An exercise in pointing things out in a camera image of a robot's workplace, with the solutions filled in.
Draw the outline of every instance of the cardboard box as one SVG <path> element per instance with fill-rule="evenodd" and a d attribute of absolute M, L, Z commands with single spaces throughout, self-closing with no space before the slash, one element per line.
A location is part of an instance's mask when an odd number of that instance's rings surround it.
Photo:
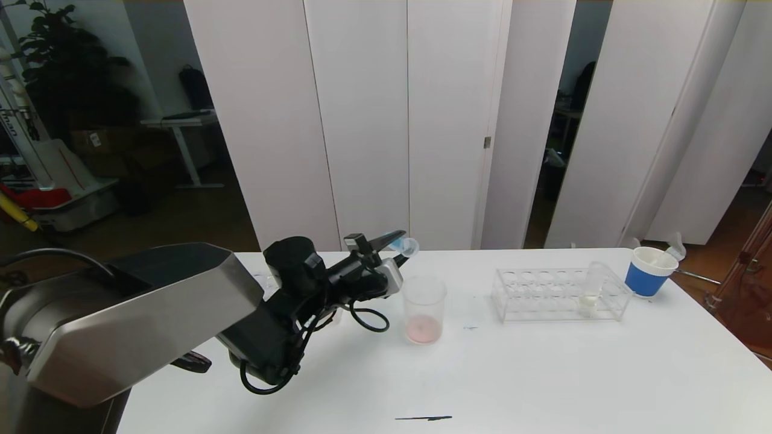
<path fill-rule="evenodd" d="M 169 192 L 182 181 L 184 172 L 177 149 L 164 144 L 146 144 L 121 154 L 86 155 L 84 161 L 94 176 L 140 184 L 150 197 Z"/>
<path fill-rule="evenodd" d="M 81 155 L 104 155 L 124 152 L 134 147 L 139 128 L 70 131 L 73 150 Z"/>
<path fill-rule="evenodd" d="M 170 144 L 176 147 L 171 133 L 156 128 L 114 127 L 70 131 L 70 133 L 73 137 L 73 149 L 80 155 L 119 154 L 151 143 Z"/>

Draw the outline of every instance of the white partition panel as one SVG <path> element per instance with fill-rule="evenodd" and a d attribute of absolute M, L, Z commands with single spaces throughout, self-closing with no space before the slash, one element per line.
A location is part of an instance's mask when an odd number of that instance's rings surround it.
<path fill-rule="evenodd" d="M 519 249 L 550 129 L 576 0 L 514 2 L 483 249 Z"/>
<path fill-rule="evenodd" d="M 614 2 L 547 247 L 616 246 L 659 150 L 712 2 Z"/>
<path fill-rule="evenodd" d="M 262 248 L 339 250 L 300 0 L 185 0 L 225 142 Z"/>
<path fill-rule="evenodd" d="M 748 2 L 647 239 L 705 244 L 772 128 L 772 3 Z"/>
<path fill-rule="evenodd" d="M 410 231 L 423 249 L 474 244 L 483 142 L 506 52 L 499 32 L 509 30 L 503 7 L 503 0 L 408 0 Z"/>
<path fill-rule="evenodd" d="M 306 0 L 341 236 L 409 230 L 407 0 Z"/>

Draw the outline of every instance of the white wall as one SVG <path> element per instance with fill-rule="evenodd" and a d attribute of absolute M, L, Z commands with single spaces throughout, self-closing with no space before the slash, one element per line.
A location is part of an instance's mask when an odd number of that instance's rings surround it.
<path fill-rule="evenodd" d="M 711 8 L 705 0 L 614 3 L 547 247 L 619 243 Z"/>
<path fill-rule="evenodd" d="M 646 238 L 704 244 L 772 128 L 772 3 L 745 4 L 692 143 Z"/>
<path fill-rule="evenodd" d="M 716 84 L 726 53 L 734 37 L 745 2 L 714 2 L 703 40 L 699 45 L 686 84 L 673 111 L 659 152 L 646 179 L 638 204 L 631 214 L 622 245 L 632 238 L 644 239 L 676 176 L 686 148 L 692 140 L 700 117 Z M 666 241 L 669 234 L 660 239 Z"/>
<path fill-rule="evenodd" d="M 185 8 L 260 246 L 302 235 L 339 250 L 303 2 Z"/>
<path fill-rule="evenodd" d="M 2 0 L 3 5 L 14 2 L 15 0 Z M 121 74 L 120 81 L 140 98 L 142 116 L 156 117 L 161 113 L 123 2 L 48 0 L 47 3 L 53 10 L 74 5 L 75 12 L 70 16 L 77 24 L 98 36 L 102 46 L 111 56 L 125 57 L 131 63 L 130 70 Z M 8 7 L 5 10 L 19 37 L 29 34 L 32 20 L 39 16 L 38 12 L 30 11 L 25 5 Z"/>
<path fill-rule="evenodd" d="M 574 5 L 575 0 L 513 3 L 483 249 L 523 246 Z"/>
<path fill-rule="evenodd" d="M 201 69 L 182 1 L 124 2 L 155 98 L 164 116 L 190 111 L 179 79 L 184 65 Z"/>
<path fill-rule="evenodd" d="M 572 93 L 584 67 L 598 60 L 610 14 L 611 0 L 576 3 L 563 74 L 560 77 L 560 89 L 564 92 Z"/>

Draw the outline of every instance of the desk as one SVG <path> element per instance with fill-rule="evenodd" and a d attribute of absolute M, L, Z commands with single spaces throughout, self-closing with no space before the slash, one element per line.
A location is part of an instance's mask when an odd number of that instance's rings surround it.
<path fill-rule="evenodd" d="M 187 119 L 146 119 L 142 120 L 140 124 L 145 127 L 171 128 L 171 131 L 174 133 L 174 139 L 177 141 L 177 146 L 180 148 L 180 153 L 182 154 L 182 161 L 185 163 L 185 169 L 188 171 L 188 175 L 190 175 L 192 182 L 190 185 L 178 185 L 178 188 L 221 188 L 224 187 L 223 184 L 201 183 L 201 178 L 198 177 L 198 170 L 196 170 L 195 164 L 193 163 L 190 148 L 188 148 L 188 144 L 185 143 L 185 135 L 182 133 L 182 128 L 203 127 L 209 124 L 216 124 L 217 122 L 216 114 L 202 114 Z"/>
<path fill-rule="evenodd" d="M 568 141 L 568 129 L 571 126 L 572 120 L 579 121 L 581 119 L 582 110 L 572 110 L 567 107 L 555 106 L 554 114 L 559 114 L 566 117 L 566 127 L 563 129 L 563 140 L 560 143 L 560 150 L 566 151 L 566 141 Z"/>
<path fill-rule="evenodd" d="M 247 392 L 226 349 L 196 351 L 208 374 L 166 367 L 134 387 L 120 434 L 772 432 L 772 373 L 668 280 L 635 298 L 621 322 L 501 324 L 495 268 L 607 263 L 624 276 L 629 249 L 421 252 L 403 274 L 448 286 L 442 338 L 409 344 L 402 298 L 362 305 L 391 318 L 384 334 L 345 315 L 314 334 L 300 374 L 271 396 Z M 345 253 L 323 253 L 330 266 Z M 259 253 L 240 253 L 254 273 Z M 256 385 L 263 385 L 252 380 Z M 452 419 L 394 420 L 451 415 Z"/>

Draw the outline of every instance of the cable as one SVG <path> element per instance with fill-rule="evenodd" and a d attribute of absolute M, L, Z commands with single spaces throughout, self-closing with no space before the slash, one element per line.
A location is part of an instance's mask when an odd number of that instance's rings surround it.
<path fill-rule="evenodd" d="M 311 335 L 314 331 L 317 329 L 317 324 L 319 324 L 319 314 L 315 316 L 313 321 L 311 321 L 311 324 L 304 330 L 306 330 L 306 336 L 303 339 L 303 343 L 300 345 L 300 354 L 302 354 L 306 350 L 306 346 L 308 346 L 308 342 L 311 340 Z M 284 386 L 288 385 L 290 383 L 290 380 L 295 375 L 294 371 L 297 370 L 300 363 L 295 363 L 294 366 L 292 366 L 290 373 L 287 374 L 287 376 L 280 382 L 278 385 L 273 386 L 272 388 L 257 388 L 249 383 L 249 379 L 246 377 L 246 365 L 247 361 L 242 360 L 241 364 L 239 366 L 239 376 L 242 379 L 242 385 L 244 387 L 254 393 L 255 395 L 271 395 L 272 393 L 276 393 L 284 388 Z"/>
<path fill-rule="evenodd" d="M 354 317 L 354 320 L 359 323 L 362 327 L 368 329 L 369 331 L 374 331 L 375 333 L 383 333 L 389 328 L 389 322 L 388 318 L 386 318 L 386 315 L 383 315 L 381 312 L 378 312 L 377 310 L 367 309 L 366 307 L 360 307 L 358 309 L 354 309 L 354 302 L 356 300 L 352 300 L 348 304 L 348 311 L 351 312 L 351 316 Z M 386 325 L 383 328 L 373 327 L 370 324 L 364 322 L 361 318 L 359 318 L 359 315 L 357 315 L 357 312 L 365 312 L 367 314 L 373 314 L 376 317 L 381 318 Z"/>
<path fill-rule="evenodd" d="M 334 311 L 333 311 L 333 314 L 332 314 L 332 315 L 330 315 L 330 317 L 329 317 L 329 318 L 327 318 L 327 320 L 326 320 L 326 321 L 324 321 L 324 322 L 322 323 L 322 325 L 320 325 L 319 327 L 317 327 L 317 328 L 313 329 L 313 331 L 319 331 L 319 330 L 322 330 L 322 329 L 323 329 L 323 328 L 325 328 L 326 326 L 330 325 L 330 323 L 331 323 L 331 322 L 333 322 L 333 319 L 335 318 L 335 314 L 337 314 L 337 310 L 334 310 Z"/>
<path fill-rule="evenodd" d="M 0 268 L 10 266 L 13 263 L 17 263 L 25 259 L 34 258 L 37 256 L 48 256 L 48 255 L 69 256 L 71 258 L 78 259 L 81 262 L 89 263 L 90 265 L 94 266 L 102 273 L 108 275 L 108 277 L 111 278 L 112 280 L 115 279 L 115 273 L 113 273 L 112 270 L 110 270 L 109 268 L 107 268 L 106 265 L 97 261 L 91 256 L 84 255 L 83 253 L 79 253 L 74 250 L 59 249 L 56 247 L 45 247 L 42 249 L 27 250 L 26 252 L 17 253 L 9 258 L 6 258 L 0 261 Z"/>

